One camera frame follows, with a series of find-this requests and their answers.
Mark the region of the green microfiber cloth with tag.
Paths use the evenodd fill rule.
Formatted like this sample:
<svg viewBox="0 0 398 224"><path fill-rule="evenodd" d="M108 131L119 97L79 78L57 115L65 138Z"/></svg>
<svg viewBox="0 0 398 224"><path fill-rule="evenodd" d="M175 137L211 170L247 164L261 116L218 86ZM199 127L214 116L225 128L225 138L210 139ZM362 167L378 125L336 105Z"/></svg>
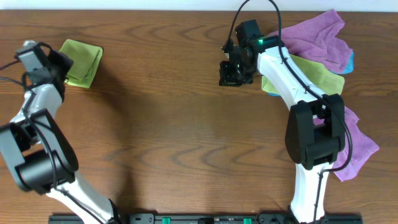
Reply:
<svg viewBox="0 0 398 224"><path fill-rule="evenodd" d="M73 60L73 65L67 73L67 84L82 88L89 88L93 83L103 49L99 46L85 44L67 39L60 52Z"/></svg>

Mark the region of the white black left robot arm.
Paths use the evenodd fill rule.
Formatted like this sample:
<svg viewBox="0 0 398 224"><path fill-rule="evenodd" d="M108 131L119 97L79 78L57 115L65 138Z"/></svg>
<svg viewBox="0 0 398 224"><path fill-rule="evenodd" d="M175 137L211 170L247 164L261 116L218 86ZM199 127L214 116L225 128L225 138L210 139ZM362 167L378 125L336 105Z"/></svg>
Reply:
<svg viewBox="0 0 398 224"><path fill-rule="evenodd" d="M55 122L65 98L66 74L73 61L47 44L30 43L16 51L25 67L18 82L24 102L1 126L1 155L17 186L58 200L83 223L125 223L111 199L80 174L78 159Z"/></svg>

